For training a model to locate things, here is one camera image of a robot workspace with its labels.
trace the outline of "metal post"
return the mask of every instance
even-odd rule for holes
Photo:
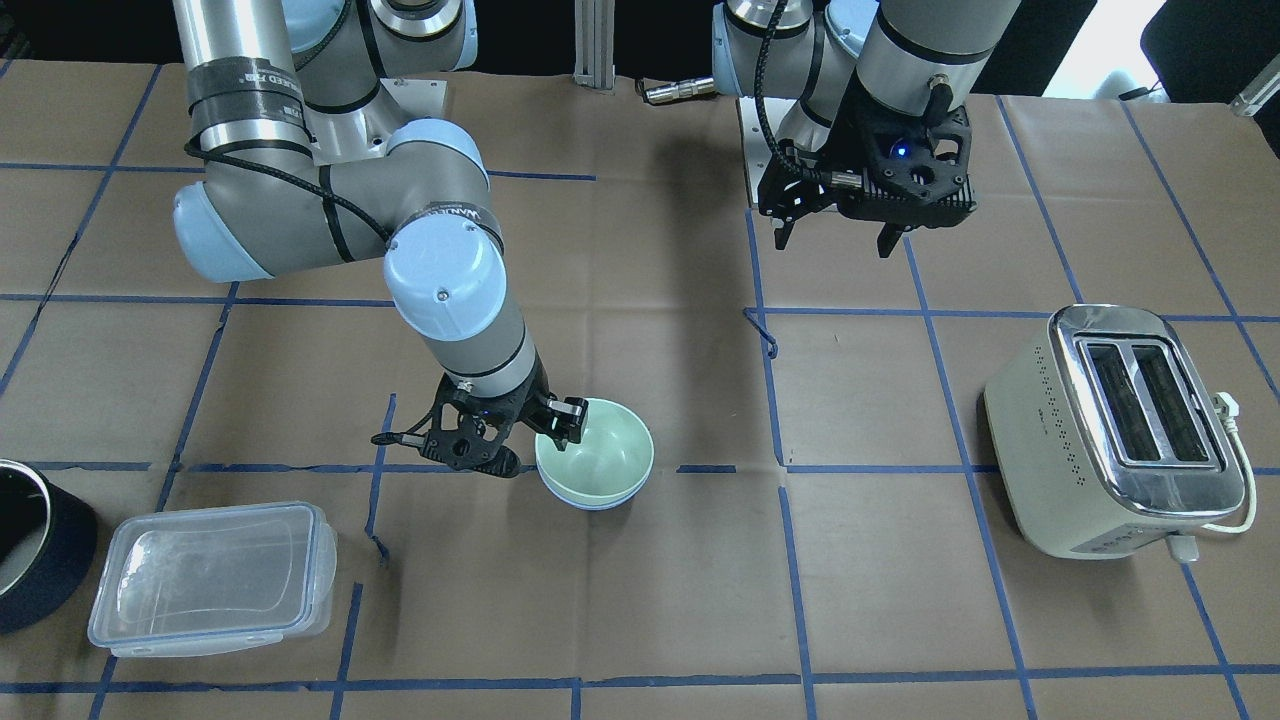
[[[1261,110],[1276,91],[1280,91],[1280,55],[1272,58],[1253,82],[1231,100],[1231,111],[1245,118],[1251,117]]]
[[[594,90],[613,91],[613,1],[577,0],[577,64],[573,82]]]

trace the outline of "toaster slot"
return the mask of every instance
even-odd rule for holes
[[[1110,411],[1107,425],[1124,448],[1128,460],[1160,460],[1160,448],[1147,424],[1147,414],[1133,384],[1125,354],[1112,343],[1089,342],[1089,365],[1098,393]]]
[[[1208,460],[1199,427],[1188,407],[1185,388],[1174,375],[1165,348],[1158,345],[1135,345],[1133,355],[1138,360],[1138,369],[1174,457],[1184,462]]]

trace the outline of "transparent lid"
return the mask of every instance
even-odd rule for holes
[[[301,632],[332,583],[332,568],[316,561],[328,532],[324,512],[306,502],[125,520],[108,550],[90,641],[111,647]]]

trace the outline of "green bowl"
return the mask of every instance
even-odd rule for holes
[[[631,498],[653,470],[653,437],[644,420],[609,400],[588,398],[582,442],[563,451],[534,441],[538,474],[556,497],[580,510],[608,510]]]

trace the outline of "white power cord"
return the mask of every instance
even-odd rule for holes
[[[1231,443],[1231,450],[1235,451],[1235,457],[1240,462],[1240,471],[1244,473],[1247,488],[1245,502],[1249,506],[1244,512],[1244,521],[1239,525],[1215,525],[1211,523],[1202,527],[1213,533],[1238,536],[1252,528],[1253,519],[1258,515],[1258,486],[1253,478],[1253,466],[1249,465],[1249,456],[1244,452],[1244,443],[1240,442],[1240,432],[1235,425],[1235,418],[1240,414],[1240,404],[1229,393],[1219,392],[1213,395],[1213,413],[1217,414],[1219,421],[1222,423],[1222,429],[1226,430],[1226,438]]]

